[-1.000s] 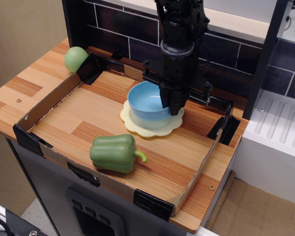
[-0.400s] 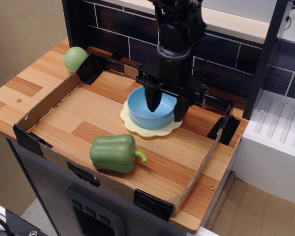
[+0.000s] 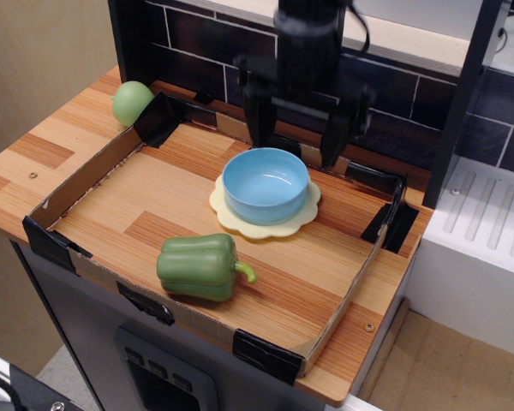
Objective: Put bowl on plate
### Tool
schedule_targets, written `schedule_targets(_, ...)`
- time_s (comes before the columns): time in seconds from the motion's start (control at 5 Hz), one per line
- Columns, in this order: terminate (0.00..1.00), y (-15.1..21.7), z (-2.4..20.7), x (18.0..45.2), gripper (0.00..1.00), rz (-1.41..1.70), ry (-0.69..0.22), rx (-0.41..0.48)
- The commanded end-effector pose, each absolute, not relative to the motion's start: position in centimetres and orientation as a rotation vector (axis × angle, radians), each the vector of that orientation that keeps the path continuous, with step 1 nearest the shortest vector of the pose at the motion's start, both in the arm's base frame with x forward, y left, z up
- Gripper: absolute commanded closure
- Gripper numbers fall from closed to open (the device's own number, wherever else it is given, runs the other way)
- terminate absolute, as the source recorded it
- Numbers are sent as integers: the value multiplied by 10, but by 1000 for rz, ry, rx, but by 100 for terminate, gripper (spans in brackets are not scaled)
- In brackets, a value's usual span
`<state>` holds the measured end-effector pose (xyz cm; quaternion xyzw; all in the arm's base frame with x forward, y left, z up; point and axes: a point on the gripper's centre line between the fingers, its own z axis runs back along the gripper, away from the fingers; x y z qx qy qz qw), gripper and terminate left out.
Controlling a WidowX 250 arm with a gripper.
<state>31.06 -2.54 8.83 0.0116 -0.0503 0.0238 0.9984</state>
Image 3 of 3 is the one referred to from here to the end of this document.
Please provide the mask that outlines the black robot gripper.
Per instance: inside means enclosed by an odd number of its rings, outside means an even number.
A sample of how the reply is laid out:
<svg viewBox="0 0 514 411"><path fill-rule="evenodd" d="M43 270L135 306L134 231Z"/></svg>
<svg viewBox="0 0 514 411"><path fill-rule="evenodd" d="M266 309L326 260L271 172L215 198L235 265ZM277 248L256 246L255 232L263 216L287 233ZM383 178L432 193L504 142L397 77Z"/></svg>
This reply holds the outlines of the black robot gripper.
<svg viewBox="0 0 514 411"><path fill-rule="evenodd" d="M275 56L236 57L243 112L255 147L265 147L282 107L322 118L321 168L333 167L349 137L364 134L374 94L340 68L343 16L275 16Z"/></svg>

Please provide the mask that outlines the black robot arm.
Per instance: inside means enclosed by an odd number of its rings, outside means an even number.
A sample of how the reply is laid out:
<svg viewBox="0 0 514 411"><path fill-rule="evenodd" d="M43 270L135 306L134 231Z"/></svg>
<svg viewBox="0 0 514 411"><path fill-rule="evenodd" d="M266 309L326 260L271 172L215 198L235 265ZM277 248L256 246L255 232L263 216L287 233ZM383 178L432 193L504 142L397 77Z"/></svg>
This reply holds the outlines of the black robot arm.
<svg viewBox="0 0 514 411"><path fill-rule="evenodd" d="M240 55L239 87L248 131L255 146L266 146L284 107L325 120L321 166L329 169L348 139L367 131L374 93L342 71L345 14L351 1L281 1L273 16L278 31L274 57Z"/></svg>

